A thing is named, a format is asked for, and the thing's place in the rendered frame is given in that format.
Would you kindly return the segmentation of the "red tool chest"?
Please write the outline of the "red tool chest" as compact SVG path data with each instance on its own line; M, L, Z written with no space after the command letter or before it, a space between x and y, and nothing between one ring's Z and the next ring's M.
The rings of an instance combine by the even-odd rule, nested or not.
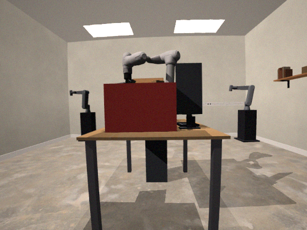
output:
M104 111L105 133L177 131L177 84L104 84Z

